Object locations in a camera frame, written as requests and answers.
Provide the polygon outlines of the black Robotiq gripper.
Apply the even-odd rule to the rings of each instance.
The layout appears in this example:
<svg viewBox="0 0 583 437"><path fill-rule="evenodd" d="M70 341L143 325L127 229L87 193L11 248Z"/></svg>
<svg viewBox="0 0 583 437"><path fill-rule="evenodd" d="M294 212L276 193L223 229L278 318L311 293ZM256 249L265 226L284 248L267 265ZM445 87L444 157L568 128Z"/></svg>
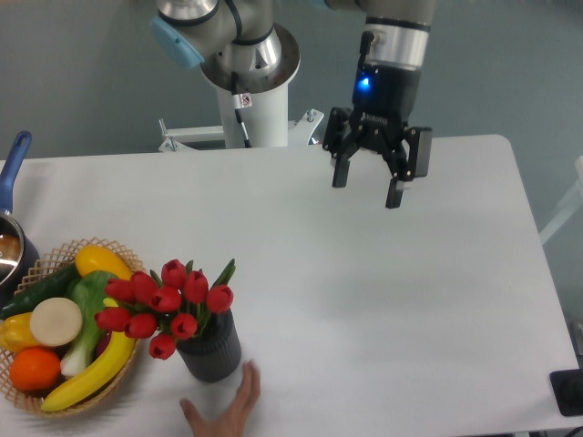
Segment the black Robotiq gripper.
<svg viewBox="0 0 583 437"><path fill-rule="evenodd" d="M420 75L412 68L359 65L353 110L333 107L322 141L332 157L334 188L346 187L350 157L361 148L381 155L391 170L387 208L399 208L407 185L427 176L433 129L407 125Z"/></svg>

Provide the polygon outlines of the person's bare hand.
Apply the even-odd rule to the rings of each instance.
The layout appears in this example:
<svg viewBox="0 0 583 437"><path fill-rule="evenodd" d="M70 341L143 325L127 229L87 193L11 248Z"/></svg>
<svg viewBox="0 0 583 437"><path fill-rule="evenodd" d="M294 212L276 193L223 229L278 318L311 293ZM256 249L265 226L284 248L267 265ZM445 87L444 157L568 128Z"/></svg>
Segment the person's bare hand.
<svg viewBox="0 0 583 437"><path fill-rule="evenodd" d="M185 420L193 436L242 436L246 422L261 396L261 372L255 361L246 361L242 366L242 378L232 401L216 419L205 419L186 399L179 400Z"/></svg>

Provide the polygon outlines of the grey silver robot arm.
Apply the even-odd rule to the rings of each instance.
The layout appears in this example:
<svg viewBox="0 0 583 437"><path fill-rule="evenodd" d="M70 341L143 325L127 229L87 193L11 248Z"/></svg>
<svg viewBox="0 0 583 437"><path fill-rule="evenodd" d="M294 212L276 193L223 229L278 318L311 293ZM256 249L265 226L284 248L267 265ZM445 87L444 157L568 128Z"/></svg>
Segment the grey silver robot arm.
<svg viewBox="0 0 583 437"><path fill-rule="evenodd" d="M332 183L346 185L351 157L380 155L391 173L386 205L398 208L404 187L426 176L432 130L412 127L432 1L329 1L331 10L363 12L352 106L331 110L322 146L332 156ZM215 87L229 148L288 142L288 91L300 65L293 35L273 19L270 1L160 1L152 33L180 66L200 68Z"/></svg>

